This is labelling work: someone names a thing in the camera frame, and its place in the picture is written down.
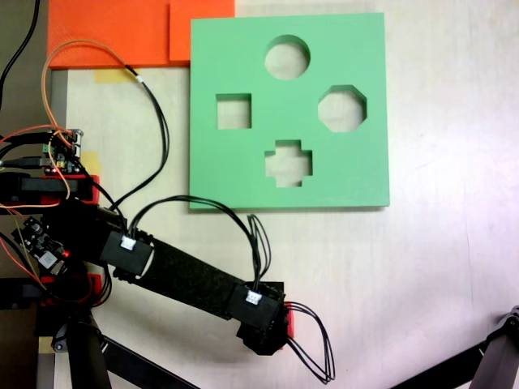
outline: green shape sorter board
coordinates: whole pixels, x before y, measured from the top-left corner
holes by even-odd
[[[265,67],[281,41],[307,50],[295,79]],[[337,90],[365,103],[356,130],[333,132],[319,119],[319,102]],[[233,96],[249,99],[250,128],[218,129],[217,102]],[[300,186],[277,187],[266,175],[265,156],[283,142],[311,153]],[[194,19],[190,194],[232,208],[388,206],[384,15]]]

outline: circular hole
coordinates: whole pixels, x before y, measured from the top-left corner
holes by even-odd
[[[310,65],[307,44],[293,35],[279,36],[268,46],[265,67],[277,79],[296,79]]]

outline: orange foam block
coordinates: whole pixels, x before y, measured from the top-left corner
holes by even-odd
[[[191,20],[233,18],[234,0],[170,0],[169,62],[189,66],[191,61]]]
[[[191,19],[234,16],[234,0],[49,0],[47,53],[72,39],[100,41],[134,67],[189,66]],[[102,49],[71,46],[53,69],[120,67]]]

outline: black metal leg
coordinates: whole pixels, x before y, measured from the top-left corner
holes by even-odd
[[[99,332],[94,326],[69,323],[66,346],[74,389],[111,389]]]
[[[489,343],[470,389],[512,389],[519,367],[519,348],[503,334]]]
[[[141,389],[199,389],[188,381],[105,337],[108,371]]]
[[[393,389],[455,389],[474,377],[483,359],[485,342],[420,373]]]

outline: yellow tape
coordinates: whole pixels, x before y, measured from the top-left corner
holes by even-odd
[[[38,353],[39,354],[54,354],[52,348],[52,336],[41,336],[38,338]]]
[[[95,69],[95,83],[135,83],[135,77],[127,69]]]
[[[81,152],[81,163],[90,175],[101,175],[101,162],[97,152]]]

